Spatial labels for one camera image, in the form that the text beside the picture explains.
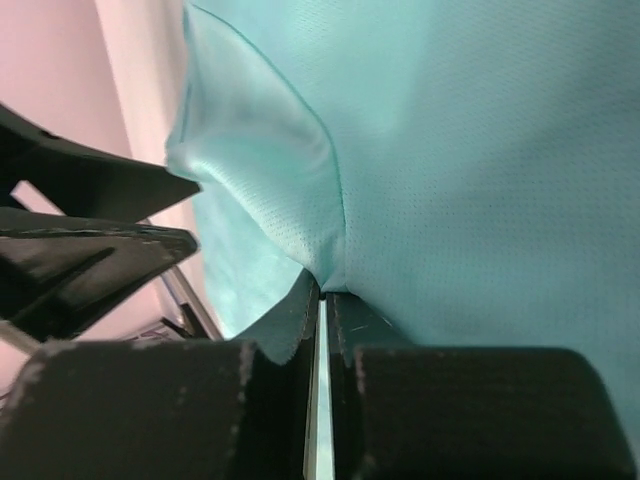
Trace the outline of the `teal t shirt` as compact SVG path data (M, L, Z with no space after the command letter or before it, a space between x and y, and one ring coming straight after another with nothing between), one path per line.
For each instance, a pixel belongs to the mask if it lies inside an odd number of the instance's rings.
M311 271L433 343L639 349L635 1L188 1L167 145L236 333Z

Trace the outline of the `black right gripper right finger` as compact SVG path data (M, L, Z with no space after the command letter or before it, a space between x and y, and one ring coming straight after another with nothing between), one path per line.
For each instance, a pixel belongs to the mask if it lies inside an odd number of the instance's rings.
M339 479L634 479L591 364L563 348L421 347L326 298Z

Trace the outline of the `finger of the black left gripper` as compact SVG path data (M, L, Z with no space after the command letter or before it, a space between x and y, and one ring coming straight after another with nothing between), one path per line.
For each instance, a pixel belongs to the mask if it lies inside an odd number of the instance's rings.
M38 342L74 339L193 255L181 229L1 210L1 317Z
M55 136L1 107L1 205L27 181L72 217L134 223L200 192L158 165L99 151Z

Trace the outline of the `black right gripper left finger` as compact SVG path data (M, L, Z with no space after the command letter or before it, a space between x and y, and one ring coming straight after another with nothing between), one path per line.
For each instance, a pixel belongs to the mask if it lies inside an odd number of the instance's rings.
M56 342L1 414L5 479L309 479L319 289L231 340Z

